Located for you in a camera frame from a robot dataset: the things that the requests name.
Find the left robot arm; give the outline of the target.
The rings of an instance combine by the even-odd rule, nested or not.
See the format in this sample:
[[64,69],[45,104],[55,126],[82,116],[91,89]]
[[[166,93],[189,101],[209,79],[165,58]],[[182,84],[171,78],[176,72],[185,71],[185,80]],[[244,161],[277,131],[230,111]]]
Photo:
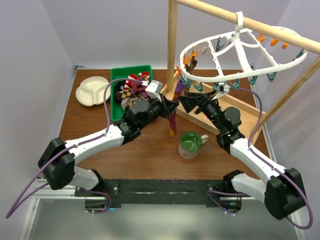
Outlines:
[[133,141],[156,118],[168,119],[178,105],[164,95],[160,99],[139,98],[121,119],[106,129],[74,140],[62,141],[59,137],[51,140],[37,163],[38,167],[52,190],[71,185],[99,196],[104,190],[101,177],[94,170],[79,168],[78,163],[106,149]]

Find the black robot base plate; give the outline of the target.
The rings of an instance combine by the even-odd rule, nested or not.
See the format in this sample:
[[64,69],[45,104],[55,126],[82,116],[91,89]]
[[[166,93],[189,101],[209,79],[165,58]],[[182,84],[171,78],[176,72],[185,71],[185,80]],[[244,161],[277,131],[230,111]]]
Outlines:
[[240,203],[221,201],[220,197],[235,196],[224,180],[205,179],[105,179],[103,189],[98,192],[110,196],[111,208],[123,205],[205,205],[209,208],[217,205],[213,197],[225,208],[239,208]]

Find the white round clip hanger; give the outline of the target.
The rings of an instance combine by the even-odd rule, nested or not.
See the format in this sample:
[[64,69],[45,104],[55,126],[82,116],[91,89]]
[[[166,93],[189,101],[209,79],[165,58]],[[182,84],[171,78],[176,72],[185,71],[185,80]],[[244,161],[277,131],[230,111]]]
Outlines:
[[[266,74],[270,81],[273,81],[277,72],[290,69],[301,62],[303,62],[307,55],[308,51],[302,49],[299,54],[290,62],[287,63],[278,63],[274,57],[267,51],[265,47],[263,47],[262,43],[258,41],[255,35],[252,34],[252,30],[244,27],[244,15],[241,11],[236,13],[237,15],[237,25],[235,26],[234,31],[225,32],[222,34],[206,37],[200,39],[182,50],[180,53],[180,62],[177,66],[177,71],[181,77],[189,78],[192,81],[196,81],[199,83],[220,83],[226,82],[235,79],[242,79],[259,76]],[[207,50],[209,50],[212,55],[212,60],[215,64],[215,69],[218,74],[212,77],[203,77],[196,76],[194,74],[189,74],[186,71],[185,65],[187,65],[191,57],[196,57],[199,53],[198,50],[194,50],[194,47],[201,45],[202,46],[202,54],[204,55]],[[245,49],[257,49],[261,51],[261,53],[265,56],[266,60],[270,63],[269,67],[260,68],[260,69],[252,69]],[[230,50],[235,50],[237,60],[240,65],[240,69],[242,72],[234,73],[231,75],[225,75],[222,71],[221,64],[219,60],[221,56],[226,54]]]

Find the maroon sock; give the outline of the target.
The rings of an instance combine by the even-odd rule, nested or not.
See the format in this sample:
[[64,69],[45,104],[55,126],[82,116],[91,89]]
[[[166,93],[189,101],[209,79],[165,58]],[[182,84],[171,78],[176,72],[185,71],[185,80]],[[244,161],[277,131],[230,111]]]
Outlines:
[[146,77],[147,77],[146,75],[142,75],[137,79],[130,80],[132,96],[142,95],[145,98],[149,97],[149,95],[145,91],[145,89],[147,88],[147,85],[143,85],[143,81],[146,79]]

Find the argyle brown sock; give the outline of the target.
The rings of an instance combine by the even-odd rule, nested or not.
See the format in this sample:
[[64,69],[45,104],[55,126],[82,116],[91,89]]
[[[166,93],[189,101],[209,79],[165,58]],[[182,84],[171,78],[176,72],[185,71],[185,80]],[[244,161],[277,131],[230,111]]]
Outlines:
[[122,101],[123,99],[129,98],[132,95],[132,89],[123,89],[114,94],[114,97],[117,101]]

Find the red white striped sock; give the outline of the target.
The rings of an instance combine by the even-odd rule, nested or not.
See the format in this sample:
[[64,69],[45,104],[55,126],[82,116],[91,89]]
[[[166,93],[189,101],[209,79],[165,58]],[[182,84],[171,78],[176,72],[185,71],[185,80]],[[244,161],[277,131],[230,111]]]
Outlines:
[[149,72],[140,72],[138,75],[136,74],[129,74],[127,77],[127,80],[125,81],[125,84],[123,88],[125,90],[129,90],[133,88],[133,83],[132,80],[139,80],[140,82],[142,81],[148,81],[150,78],[150,73]]

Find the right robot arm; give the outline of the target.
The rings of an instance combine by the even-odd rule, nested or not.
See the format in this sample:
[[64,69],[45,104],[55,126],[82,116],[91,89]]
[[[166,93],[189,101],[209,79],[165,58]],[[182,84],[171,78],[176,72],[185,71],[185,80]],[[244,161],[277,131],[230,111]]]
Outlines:
[[241,112],[230,106],[222,110],[218,100],[210,93],[189,93],[180,96],[184,110],[203,113],[219,130],[218,145],[241,160],[259,178],[233,171],[224,177],[223,192],[230,197],[240,193],[264,203],[268,212],[282,220],[308,205],[302,176],[295,168],[287,169],[257,150],[240,132]]

